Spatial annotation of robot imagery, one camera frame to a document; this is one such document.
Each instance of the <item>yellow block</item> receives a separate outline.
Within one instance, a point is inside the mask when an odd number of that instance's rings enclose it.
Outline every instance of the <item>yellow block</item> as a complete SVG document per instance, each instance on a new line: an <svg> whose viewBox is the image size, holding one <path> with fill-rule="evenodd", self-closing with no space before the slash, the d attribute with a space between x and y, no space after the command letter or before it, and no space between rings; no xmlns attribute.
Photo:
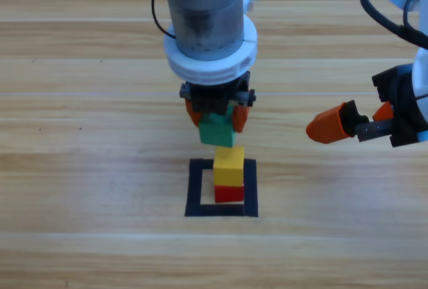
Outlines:
<svg viewBox="0 0 428 289"><path fill-rule="evenodd" d="M217 147L215 150L214 185L241 187L243 183L243 147Z"/></svg>

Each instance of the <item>black cable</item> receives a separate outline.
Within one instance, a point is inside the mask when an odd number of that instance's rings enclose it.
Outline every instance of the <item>black cable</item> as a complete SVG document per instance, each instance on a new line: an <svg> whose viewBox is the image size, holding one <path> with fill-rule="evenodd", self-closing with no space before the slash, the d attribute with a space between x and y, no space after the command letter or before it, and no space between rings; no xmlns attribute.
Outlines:
<svg viewBox="0 0 428 289"><path fill-rule="evenodd" d="M373 7L369 0L360 0L364 10L370 15L377 23L389 30L391 33L397 35L401 39L428 50L428 37L419 30L413 29L412 27L406 27L404 25L397 25L391 20L386 18L384 15L379 13Z"/></svg>
<svg viewBox="0 0 428 289"><path fill-rule="evenodd" d="M370 2L370 0L360 0L362 8L368 13L370 17L372 17L377 23L381 26L389 30L391 33L395 35L399 35L400 26L393 23L391 20L382 15Z"/></svg>
<svg viewBox="0 0 428 289"><path fill-rule="evenodd" d="M156 26L158 26L160 31L163 32L165 35L167 35L173 39L176 39L176 37L173 34L167 32L165 29L163 29L162 26L160 25L160 23L158 22L158 19L156 18L156 13L154 12L154 0L152 0L152 15L153 15L154 23L156 24Z"/></svg>
<svg viewBox="0 0 428 289"><path fill-rule="evenodd" d="M410 10L410 4L412 0L406 0L406 3L404 5L403 9L403 24L405 27L411 28L413 30L416 30L412 27L412 25L409 23L409 10Z"/></svg>

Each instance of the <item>green block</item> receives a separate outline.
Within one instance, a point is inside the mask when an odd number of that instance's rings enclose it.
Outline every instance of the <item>green block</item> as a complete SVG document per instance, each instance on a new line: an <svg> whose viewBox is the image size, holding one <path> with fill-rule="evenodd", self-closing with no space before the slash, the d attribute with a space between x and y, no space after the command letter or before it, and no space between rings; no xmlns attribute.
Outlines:
<svg viewBox="0 0 428 289"><path fill-rule="evenodd" d="M199 122L201 143L217 147L233 147L236 132L232 124L233 106L229 106L225 116L204 114Z"/></svg>

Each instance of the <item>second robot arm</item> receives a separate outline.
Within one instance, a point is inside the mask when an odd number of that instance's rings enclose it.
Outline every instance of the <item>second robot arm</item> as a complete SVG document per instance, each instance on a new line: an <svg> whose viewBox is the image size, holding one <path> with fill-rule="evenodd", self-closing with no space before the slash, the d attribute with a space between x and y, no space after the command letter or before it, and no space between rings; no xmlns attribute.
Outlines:
<svg viewBox="0 0 428 289"><path fill-rule="evenodd" d="M354 136L359 141L390 136L393 147L428 140L428 0L389 0L404 10L404 25L389 21L368 0L360 1L375 21L420 47L415 61L372 77L384 103L372 122L358 113L352 100L317 115L306 132L312 140L324 144ZM419 30L407 21L407 12L415 10L419 10Z"/></svg>

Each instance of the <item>red block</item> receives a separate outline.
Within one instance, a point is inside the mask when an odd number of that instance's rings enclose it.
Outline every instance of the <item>red block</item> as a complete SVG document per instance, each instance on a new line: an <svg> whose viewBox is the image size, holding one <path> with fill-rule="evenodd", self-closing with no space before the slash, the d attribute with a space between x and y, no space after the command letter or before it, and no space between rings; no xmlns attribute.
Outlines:
<svg viewBox="0 0 428 289"><path fill-rule="evenodd" d="M214 185L215 202L242 202L243 201L243 185L241 187L224 187Z"/></svg>

